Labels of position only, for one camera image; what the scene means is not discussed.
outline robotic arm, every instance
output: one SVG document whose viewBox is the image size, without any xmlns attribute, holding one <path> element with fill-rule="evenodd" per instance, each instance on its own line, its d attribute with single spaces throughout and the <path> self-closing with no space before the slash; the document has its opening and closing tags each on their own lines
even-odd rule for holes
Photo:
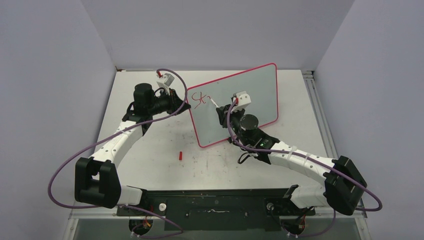
<svg viewBox="0 0 424 240">
<path fill-rule="evenodd" d="M 130 103 L 122 122 L 115 133 L 122 132 L 107 141 L 89 158 L 81 157 L 75 165 L 75 200 L 105 208 L 116 205 L 138 205 L 143 201 L 143 189 L 121 185 L 117 168 L 124 156 L 144 134 L 151 123 L 127 128 L 145 121 L 152 121 L 153 116 L 166 112 L 171 114 L 178 110 L 183 101 L 176 91 L 169 88 L 174 77 L 168 73 L 161 75 L 157 81 L 160 96 L 155 95 L 152 86 L 140 83 L 135 86 L 134 102 Z M 191 106 L 184 103 L 176 114 L 188 110 Z"/>
<path fill-rule="evenodd" d="M 240 147 L 259 161 L 289 168 L 320 184 L 319 186 L 292 186 L 286 193 L 286 197 L 291 202 L 300 209 L 311 206 L 330 206 L 344 215 L 353 214 L 364 191 L 347 179 L 339 177 L 335 172 L 308 160 L 309 157 L 314 158 L 367 187 L 367 183 L 348 157 L 341 156 L 338 160 L 321 157 L 290 146 L 259 129 L 259 121 L 256 116 L 245 114 L 245 108 L 251 103 L 250 96 L 245 91 L 234 94 L 232 101 L 235 104 L 230 113 L 230 104 L 221 107 L 216 105 L 219 123 L 223 128 L 230 127 L 239 143 L 233 142 L 231 137 L 229 138 L 230 142 L 236 146 L 241 144 L 249 148 L 250 150 L 246 150 Z M 227 125 L 228 114 L 230 126 Z"/>
</svg>

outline marker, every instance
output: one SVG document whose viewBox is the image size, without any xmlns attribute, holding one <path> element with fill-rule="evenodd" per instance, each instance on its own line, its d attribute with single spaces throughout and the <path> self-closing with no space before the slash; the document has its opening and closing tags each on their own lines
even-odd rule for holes
<svg viewBox="0 0 424 240">
<path fill-rule="evenodd" d="M 209 97 L 210 101 L 215 105 L 215 107 L 220 108 L 218 104 L 212 99 L 212 97 Z"/>
</svg>

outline whiteboard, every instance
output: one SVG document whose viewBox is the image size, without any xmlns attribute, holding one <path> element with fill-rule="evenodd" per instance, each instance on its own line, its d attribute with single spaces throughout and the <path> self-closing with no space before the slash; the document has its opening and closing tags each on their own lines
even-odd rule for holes
<svg viewBox="0 0 424 240">
<path fill-rule="evenodd" d="M 208 147 L 230 136 L 220 125 L 216 107 L 210 99 L 222 107 L 231 103 L 234 93 L 242 91 L 251 99 L 245 113 L 255 115 L 260 127 L 278 119 L 277 66 L 274 63 L 190 87 L 187 101 L 191 105 L 191 120 L 200 147 Z"/>
</svg>

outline gray wall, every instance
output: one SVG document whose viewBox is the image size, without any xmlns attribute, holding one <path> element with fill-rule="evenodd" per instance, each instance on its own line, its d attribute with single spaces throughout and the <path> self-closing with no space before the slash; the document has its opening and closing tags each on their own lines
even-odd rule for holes
<svg viewBox="0 0 424 240">
<path fill-rule="evenodd" d="M 98 136 L 114 66 L 79 0 L 0 2 L 0 239 L 62 239 L 48 181 Z M 73 167 L 53 193 L 73 203 Z"/>
<path fill-rule="evenodd" d="M 424 239 L 423 9 L 422 0 L 356 0 L 315 73 L 338 153 L 382 199 L 368 213 L 376 240 Z"/>
<path fill-rule="evenodd" d="M 81 0 L 118 68 L 314 70 L 354 0 Z"/>
</svg>

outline red frame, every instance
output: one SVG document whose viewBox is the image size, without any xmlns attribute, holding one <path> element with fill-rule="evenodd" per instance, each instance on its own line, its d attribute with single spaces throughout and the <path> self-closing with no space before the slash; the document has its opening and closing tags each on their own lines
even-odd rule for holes
<svg viewBox="0 0 424 240">
<path fill-rule="evenodd" d="M 202 84 L 199 84 L 199 85 L 191 86 L 191 87 L 187 88 L 187 90 L 191 90 L 191 89 L 194 89 L 194 88 L 197 88 L 197 87 L 200 87 L 200 86 L 206 85 L 206 84 L 210 84 L 210 83 L 213 83 L 213 82 L 216 82 L 216 81 L 219 81 L 219 80 L 227 79 L 227 78 L 229 78 L 229 77 L 233 77 L 233 76 L 236 76 L 236 75 L 239 75 L 239 74 L 244 74 L 244 73 L 250 72 L 250 71 L 252 71 L 252 70 L 260 69 L 260 68 L 263 68 L 263 67 L 266 67 L 266 66 L 269 66 L 269 65 L 274 65 L 274 66 L 275 66 L 275 91 L 276 91 L 276 95 L 277 95 L 277 118 L 276 118 L 274 121 L 271 121 L 271 122 L 265 123 L 265 124 L 263 124 L 263 125 L 260 125 L 259 127 L 261 128 L 261 127 L 266 126 L 266 125 L 268 125 L 268 124 L 275 123 L 275 122 L 278 120 L 279 115 L 280 115 L 280 114 L 279 114 L 279 106 L 278 106 L 278 77 L 277 77 L 277 65 L 276 65 L 275 63 L 271 62 L 271 63 L 265 64 L 265 65 L 257 66 L 257 67 L 254 67 L 254 68 L 251 68 L 251 69 L 248 69 L 248 70 L 244 70 L 244 71 L 237 72 L 237 73 L 234 73 L 234 74 L 231 74 L 231 75 L 228 75 L 228 76 L 224 76 L 224 77 L 221 77 L 221 78 L 218 78 L 218 79 L 212 80 L 212 81 L 208 81 L 208 82 L 205 82 L 205 83 L 202 83 Z M 193 115 L 192 115 L 192 109 L 191 109 L 191 108 L 189 109 L 189 112 L 190 112 L 191 122 L 193 123 L 193 127 L 194 127 L 194 133 L 196 134 L 197 144 L 199 145 L 199 147 L 201 147 L 201 148 L 207 148 L 207 147 L 209 147 L 209 146 L 211 146 L 211 145 L 214 145 L 214 144 L 217 144 L 217 143 L 221 143 L 221 142 L 223 142 L 223 141 L 227 140 L 227 139 L 225 138 L 225 139 L 219 140 L 219 141 L 217 141 L 217 142 L 214 142 L 214 143 L 208 144 L 208 145 L 206 145 L 206 146 L 202 146 L 202 145 L 200 145 L 199 137 L 198 137 L 198 132 L 197 132 L 197 130 L 196 130 L 195 121 L 193 120 Z"/>
</svg>

